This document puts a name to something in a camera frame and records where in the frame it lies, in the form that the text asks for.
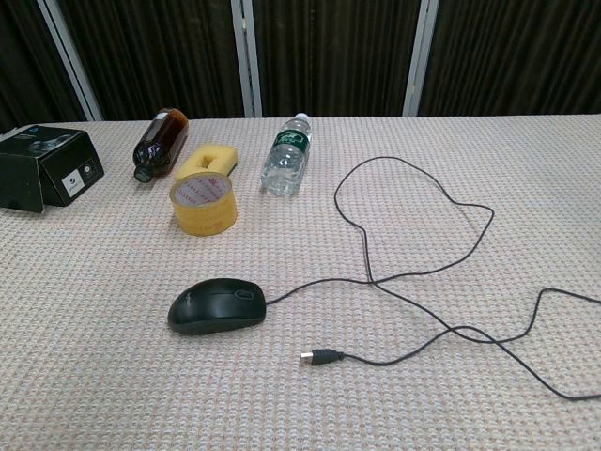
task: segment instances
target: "textured tablecloth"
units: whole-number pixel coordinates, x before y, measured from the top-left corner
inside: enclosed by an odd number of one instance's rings
[[[260,191],[282,119],[194,120],[179,156],[236,146],[239,218],[182,233],[168,193],[132,176],[147,122],[62,124],[89,132],[106,175],[66,208],[0,210],[2,449],[599,449],[601,401],[552,395],[494,346],[447,335],[400,365],[311,367],[302,351],[392,359],[442,330],[370,287],[324,284],[259,326],[181,336],[169,306],[212,277],[269,299],[325,276],[364,278],[359,232],[333,192],[355,164],[398,155],[497,216],[460,266],[386,286],[453,325],[523,331],[543,287],[601,298],[601,117],[315,118],[300,193]],[[376,277],[440,266],[487,219],[401,164],[364,166],[341,207],[370,234]],[[568,394],[601,392],[601,306],[550,294],[509,348]]]

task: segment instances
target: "mouse cable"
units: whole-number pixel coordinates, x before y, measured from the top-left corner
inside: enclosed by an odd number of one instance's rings
[[[390,275],[388,277],[384,277],[381,279],[375,279],[373,274],[372,274],[372,268],[371,268],[371,260],[370,260],[370,256],[369,256],[369,246],[368,246],[368,238],[367,238],[367,231],[365,230],[365,228],[363,228],[361,225],[351,221],[350,219],[347,218],[347,216],[343,213],[342,209],[340,208],[340,205],[338,203],[338,193],[340,192],[340,189],[342,188],[342,186],[344,185],[345,181],[347,181],[347,179],[357,170],[359,169],[361,166],[363,166],[364,164],[368,164],[371,163],[373,161],[376,160],[394,160],[394,161],[398,161],[400,163],[403,163],[405,165],[408,165],[409,167],[421,172],[422,174],[426,175],[430,180],[434,181],[434,183],[437,185],[437,187],[442,191],[442,193],[445,195],[445,197],[451,201],[453,204],[455,204],[458,207],[471,207],[471,208],[477,208],[477,209],[481,209],[481,210],[486,210],[490,213],[490,216],[488,218],[488,221],[486,222],[486,225],[484,226],[484,228],[482,229],[482,232],[480,233],[480,235],[478,236],[478,239],[476,240],[476,242],[472,245],[472,247],[470,248],[470,250],[461,258],[448,263],[446,265],[443,265],[439,268],[433,269],[433,270],[427,270],[427,271],[421,271],[421,272],[401,272],[399,274],[395,274],[395,275]],[[317,285],[317,284],[323,284],[323,283],[328,283],[328,282],[346,282],[346,283],[351,283],[351,284],[357,284],[357,285],[369,285],[369,286],[374,286],[378,289],[380,289],[381,291],[394,296],[395,298],[401,300],[401,301],[405,301],[406,303],[410,303],[411,305],[423,310],[425,313],[427,313],[430,317],[434,318],[436,321],[438,321],[440,324],[442,324],[442,326],[444,326],[445,330],[442,331],[441,333],[435,335],[433,338],[431,338],[430,340],[428,340],[427,342],[425,342],[424,344],[422,344],[419,348],[417,348],[416,350],[413,350],[411,352],[408,352],[407,354],[404,354],[396,359],[390,360],[390,361],[384,361],[384,362],[378,362],[378,361],[373,361],[373,360],[368,360],[365,359],[363,357],[359,357],[356,355],[352,355],[352,354],[348,354],[345,352],[341,352],[341,351],[337,351],[337,350],[330,350],[330,349],[323,349],[323,350],[313,350],[311,352],[304,352],[303,354],[300,355],[302,360],[307,360],[310,361],[312,365],[323,365],[323,364],[328,364],[331,362],[335,362],[338,360],[343,360],[345,358],[347,359],[352,359],[352,360],[356,360],[359,362],[363,362],[365,364],[368,365],[374,365],[374,366],[389,366],[389,365],[396,365],[400,362],[403,362],[404,360],[407,360],[415,355],[417,355],[418,353],[420,353],[421,351],[425,350],[428,346],[430,346],[431,344],[433,344],[435,341],[437,341],[438,339],[442,338],[443,336],[447,335],[448,333],[453,333],[455,335],[460,336],[461,338],[468,340],[470,342],[473,343],[481,343],[481,344],[491,344],[491,345],[496,345],[499,348],[501,348],[505,353],[507,353],[509,356],[511,356],[516,362],[518,362],[520,365],[522,365],[535,379],[537,379],[540,383],[542,383],[549,391],[551,391],[553,394],[557,395],[558,397],[562,397],[563,399],[567,399],[569,401],[584,401],[584,400],[588,400],[588,399],[598,399],[601,398],[601,393],[599,394],[592,394],[592,395],[583,395],[583,396],[570,396],[570,395],[566,395],[565,393],[560,392],[559,390],[557,390],[556,388],[554,388],[553,386],[551,386],[548,382],[546,382],[542,377],[540,377],[528,364],[526,364],[524,361],[522,361],[519,357],[517,357],[517,355],[515,355],[513,352],[511,352],[510,350],[508,350],[505,346],[503,346],[504,343],[508,343],[511,341],[515,341],[518,340],[519,338],[522,338],[524,336],[526,336],[532,329],[532,326],[534,325],[534,322],[536,320],[536,315],[538,313],[538,308],[540,305],[541,300],[543,299],[543,296],[546,293],[560,293],[560,294],[564,294],[566,296],[570,296],[572,298],[576,298],[576,299],[580,299],[582,301],[587,301],[590,303],[597,303],[597,304],[601,304],[601,301],[590,298],[588,296],[583,296],[581,294],[576,294],[573,293],[571,291],[567,291],[564,289],[559,289],[559,288],[543,288],[540,290],[540,292],[538,293],[538,297],[536,299],[536,303],[534,304],[534,309],[532,311],[532,316],[531,316],[531,320],[530,323],[528,325],[528,327],[524,330],[524,332],[522,332],[521,334],[517,334],[515,336],[511,336],[511,337],[507,337],[507,338],[503,338],[503,339],[495,339],[494,337],[492,337],[491,335],[487,334],[486,332],[482,331],[481,329],[478,329],[476,327],[473,326],[469,326],[469,325],[463,325],[463,326],[451,326],[449,324],[447,324],[441,317],[439,317],[437,314],[435,314],[432,310],[428,309],[427,307],[421,305],[420,303],[417,303],[415,301],[412,301],[411,299],[402,296],[398,293],[395,293],[385,287],[383,287],[381,284],[394,280],[394,279],[398,279],[398,278],[402,278],[402,277],[410,277],[410,276],[420,276],[420,275],[429,275],[429,274],[434,274],[436,272],[442,272],[445,270],[448,270],[449,268],[458,265],[459,263],[465,261],[467,258],[469,258],[476,250],[476,248],[480,245],[480,243],[482,242],[482,239],[485,235],[485,233],[487,232],[488,228],[490,227],[490,225],[492,224],[492,221],[495,217],[495,211],[490,208],[489,206],[486,205],[481,205],[481,204],[475,204],[475,203],[464,203],[464,202],[458,202],[456,200],[454,200],[448,193],[447,191],[444,189],[444,187],[440,184],[440,182],[431,174],[429,174],[428,172],[424,171],[422,168],[411,164],[409,162],[407,162],[406,160],[403,160],[400,157],[393,157],[393,156],[380,156],[380,157],[374,157],[374,158],[370,158],[368,160],[365,160],[362,163],[357,164],[354,168],[352,168],[346,175],[345,177],[340,181],[340,183],[338,184],[338,187],[336,188],[336,191],[334,192],[334,204],[336,206],[336,209],[338,210],[338,214],[340,214],[340,216],[342,216],[342,218],[349,224],[351,224],[352,226],[355,226],[356,228],[358,228],[361,231],[362,234],[362,242],[363,242],[363,257],[365,260],[365,269],[367,271],[367,280],[358,280],[358,279],[351,279],[351,278],[345,278],[345,277],[329,277],[329,278],[323,278],[323,279],[317,279],[314,280],[312,282],[308,282],[306,284],[300,285],[299,287],[296,287],[290,291],[288,291],[286,294],[284,294],[283,296],[280,296],[279,298],[276,298],[272,301],[267,302],[267,305],[273,305],[276,304],[290,296],[292,296],[294,293],[296,293],[297,291],[300,291],[302,289],[308,288],[310,286],[313,285]],[[474,338],[472,336],[463,334],[463,332],[466,331],[472,331],[474,333],[477,333],[480,336],[483,336],[484,338]]]

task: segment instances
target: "mouse scroll wheel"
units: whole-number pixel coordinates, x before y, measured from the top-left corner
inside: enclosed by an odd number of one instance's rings
[[[243,301],[252,301],[254,299],[253,293],[246,291],[245,289],[237,289],[234,291],[234,297],[242,299]]]

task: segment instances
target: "amber bottle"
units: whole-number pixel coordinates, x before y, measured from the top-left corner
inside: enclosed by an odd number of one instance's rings
[[[176,108],[161,109],[133,151],[136,179],[148,183],[169,173],[187,135],[188,118]]]

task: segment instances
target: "usb plug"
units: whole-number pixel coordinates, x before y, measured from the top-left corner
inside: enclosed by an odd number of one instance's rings
[[[342,360],[345,358],[343,352],[338,352],[337,350],[312,350],[311,352],[303,352],[300,355],[300,361],[305,362],[307,364],[315,365],[324,365],[329,364],[331,362],[335,362],[337,360]]]

